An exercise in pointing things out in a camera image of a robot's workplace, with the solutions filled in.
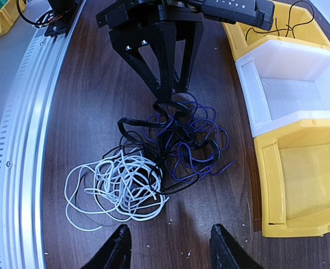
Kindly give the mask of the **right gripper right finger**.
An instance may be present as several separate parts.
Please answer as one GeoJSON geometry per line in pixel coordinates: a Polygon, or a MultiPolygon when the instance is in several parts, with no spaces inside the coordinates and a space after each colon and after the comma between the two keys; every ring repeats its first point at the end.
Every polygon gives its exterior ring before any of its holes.
{"type": "Polygon", "coordinates": [[[214,224],[210,237],[211,268],[263,268],[221,224],[214,224]]]}

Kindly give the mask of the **white bin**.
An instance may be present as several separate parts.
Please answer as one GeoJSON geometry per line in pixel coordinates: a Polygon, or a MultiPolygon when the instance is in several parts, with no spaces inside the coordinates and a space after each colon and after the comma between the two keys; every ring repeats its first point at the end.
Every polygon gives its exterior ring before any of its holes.
{"type": "Polygon", "coordinates": [[[235,62],[253,137],[330,119],[330,51],[270,40],[235,62]]]}

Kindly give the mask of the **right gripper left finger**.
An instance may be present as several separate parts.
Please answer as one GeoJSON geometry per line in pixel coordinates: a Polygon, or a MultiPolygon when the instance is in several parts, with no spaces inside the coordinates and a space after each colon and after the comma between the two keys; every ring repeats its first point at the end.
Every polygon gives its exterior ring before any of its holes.
{"type": "Polygon", "coordinates": [[[131,232],[126,224],[121,224],[81,269],[130,267],[131,232]]]}

